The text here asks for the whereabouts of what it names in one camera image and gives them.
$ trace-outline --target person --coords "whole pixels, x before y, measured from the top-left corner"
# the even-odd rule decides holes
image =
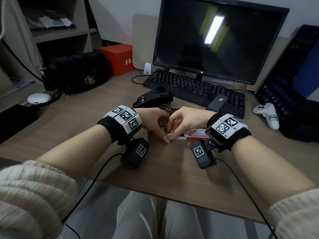
[[[170,139],[205,127],[215,114],[183,107],[171,117],[159,108],[136,109],[142,127]],[[35,161],[0,172],[0,238],[56,238],[86,175],[111,144],[95,125],[51,149]],[[231,152],[248,180],[269,205],[281,239],[319,238],[319,189],[297,168],[253,136],[239,139]],[[195,209],[173,201],[131,192],[118,208],[114,239],[204,238]]]

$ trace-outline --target person's leg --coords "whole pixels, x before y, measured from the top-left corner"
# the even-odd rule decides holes
[[[204,239],[195,208],[168,200],[159,237],[161,239]]]
[[[113,239],[157,239],[156,197],[131,191],[117,209]]]

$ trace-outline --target hand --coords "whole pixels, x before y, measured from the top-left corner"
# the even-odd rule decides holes
[[[173,133],[169,139],[173,140],[183,132],[192,133],[197,128],[206,128],[208,120],[214,114],[216,112],[183,106],[169,118],[167,130]]]
[[[135,108],[135,111],[143,122],[142,128],[154,132],[167,144],[171,143],[165,132],[161,129],[161,127],[165,127],[165,121],[168,122],[169,120],[169,115],[166,111],[160,108]]]

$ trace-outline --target desk surface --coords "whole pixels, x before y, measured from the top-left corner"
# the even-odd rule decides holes
[[[133,75],[141,73],[134,70],[123,76],[113,77],[93,90],[62,97],[45,108],[37,121],[1,144],[0,157],[15,161],[34,160],[95,125],[107,111],[117,105],[132,106],[138,96],[149,91],[142,85],[131,82]],[[136,81],[139,80],[144,80],[144,77],[137,77]],[[265,119],[251,112],[257,104],[253,95],[246,94],[246,114],[243,121],[253,136],[319,184],[319,144],[290,140],[279,131],[271,130]],[[173,108],[182,106],[203,109],[174,98]],[[189,141],[175,140],[166,145],[144,129],[137,136],[146,138],[150,143],[150,150],[140,167],[136,170],[126,169],[120,164],[119,158],[115,158],[101,173],[100,181],[263,223],[248,196],[224,164],[218,163],[215,167],[201,170],[189,149]],[[87,176],[94,178],[110,156],[124,150],[125,147],[112,144]],[[265,202],[245,178],[231,153],[225,151],[218,157],[229,163],[262,212],[273,223]]]

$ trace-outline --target cream knit sweater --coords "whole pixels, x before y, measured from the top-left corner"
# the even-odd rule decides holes
[[[62,171],[27,161],[0,171],[0,238],[51,239],[74,204],[75,180]],[[319,238],[319,189],[270,207],[281,239]]]

